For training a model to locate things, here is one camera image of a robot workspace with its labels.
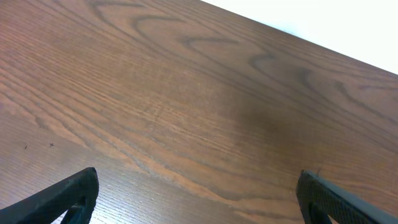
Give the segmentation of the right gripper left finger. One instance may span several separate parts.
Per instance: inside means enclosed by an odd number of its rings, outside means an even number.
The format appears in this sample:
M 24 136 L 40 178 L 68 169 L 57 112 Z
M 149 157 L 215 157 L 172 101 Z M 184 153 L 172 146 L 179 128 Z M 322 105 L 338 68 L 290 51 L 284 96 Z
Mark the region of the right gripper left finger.
M 96 169 L 87 167 L 46 189 L 1 209 L 1 223 L 48 224 L 63 216 L 65 224 L 88 224 L 96 206 Z

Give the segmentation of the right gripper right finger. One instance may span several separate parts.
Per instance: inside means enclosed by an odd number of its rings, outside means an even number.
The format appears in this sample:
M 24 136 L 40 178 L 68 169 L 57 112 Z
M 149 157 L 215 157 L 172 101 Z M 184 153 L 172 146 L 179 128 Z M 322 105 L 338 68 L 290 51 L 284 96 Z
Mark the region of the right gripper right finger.
M 296 196 L 306 224 L 396 224 L 397 218 L 313 172 L 303 170 Z

